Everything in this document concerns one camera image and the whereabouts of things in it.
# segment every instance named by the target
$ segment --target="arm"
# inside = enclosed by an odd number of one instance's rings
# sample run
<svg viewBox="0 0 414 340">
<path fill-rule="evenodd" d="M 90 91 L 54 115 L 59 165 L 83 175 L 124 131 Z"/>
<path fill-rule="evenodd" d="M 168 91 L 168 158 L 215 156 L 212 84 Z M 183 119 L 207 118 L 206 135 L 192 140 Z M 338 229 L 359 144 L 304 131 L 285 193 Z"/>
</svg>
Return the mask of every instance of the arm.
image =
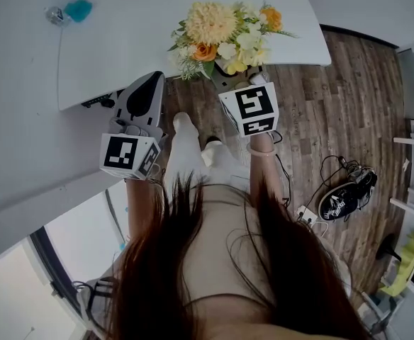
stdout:
<svg viewBox="0 0 414 340">
<path fill-rule="evenodd" d="M 273 138 L 267 133 L 251 136 L 250 148 L 258 152 L 272 152 Z M 282 200 L 283 187 L 274 155 L 268 157 L 251 155 L 250 190 L 253 206 L 257 204 L 262 181 L 267 184 L 270 195 L 274 194 L 276 199 Z"/>
<path fill-rule="evenodd" d="M 144 180 L 127 180 L 130 241 L 145 231 L 153 215 L 153 187 Z"/>
</svg>

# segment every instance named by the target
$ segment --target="flower bouquet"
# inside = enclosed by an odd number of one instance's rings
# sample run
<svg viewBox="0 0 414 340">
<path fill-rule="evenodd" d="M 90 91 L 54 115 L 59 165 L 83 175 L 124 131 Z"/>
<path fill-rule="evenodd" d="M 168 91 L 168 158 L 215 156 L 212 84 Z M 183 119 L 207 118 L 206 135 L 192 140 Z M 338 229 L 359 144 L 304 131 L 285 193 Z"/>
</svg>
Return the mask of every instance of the flower bouquet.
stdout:
<svg viewBox="0 0 414 340">
<path fill-rule="evenodd" d="M 266 63 L 270 49 L 264 47 L 265 35 L 296 38 L 283 30 L 281 14 L 266 3 L 257 10 L 242 2 L 195 2 L 179 25 L 169 51 L 183 80 L 199 73 L 211 77 L 215 60 L 230 75 Z"/>
</svg>

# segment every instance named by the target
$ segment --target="power strip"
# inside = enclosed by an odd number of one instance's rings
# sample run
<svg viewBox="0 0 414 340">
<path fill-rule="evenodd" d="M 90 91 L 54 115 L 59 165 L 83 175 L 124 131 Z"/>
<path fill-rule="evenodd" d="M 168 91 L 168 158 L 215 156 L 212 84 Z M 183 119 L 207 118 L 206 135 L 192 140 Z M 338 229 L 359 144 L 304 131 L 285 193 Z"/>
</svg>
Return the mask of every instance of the power strip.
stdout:
<svg viewBox="0 0 414 340">
<path fill-rule="evenodd" d="M 300 219 L 301 220 L 304 220 L 311 227 L 314 225 L 315 221 L 318 219 L 318 216 L 316 214 L 314 214 L 313 212 L 311 212 L 304 205 L 302 205 L 301 207 L 299 207 L 297 209 L 297 211 L 296 211 L 296 216 L 297 217 L 300 217 L 301 215 L 303 215 L 303 217 L 301 217 Z"/>
</svg>

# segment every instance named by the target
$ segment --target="black and white fiducial marker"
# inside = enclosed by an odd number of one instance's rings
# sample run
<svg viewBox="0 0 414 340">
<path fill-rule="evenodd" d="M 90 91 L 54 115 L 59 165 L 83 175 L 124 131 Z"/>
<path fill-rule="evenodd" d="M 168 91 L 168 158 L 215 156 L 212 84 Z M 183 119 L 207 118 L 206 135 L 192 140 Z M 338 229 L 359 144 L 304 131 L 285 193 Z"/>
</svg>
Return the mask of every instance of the black and white fiducial marker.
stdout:
<svg viewBox="0 0 414 340">
<path fill-rule="evenodd" d="M 105 133 L 101 137 L 100 169 L 119 178 L 144 180 L 159 154 L 153 137 Z"/>
<path fill-rule="evenodd" d="M 225 114 L 241 137 L 276 129 L 279 110 L 273 83 L 219 95 Z"/>
</svg>

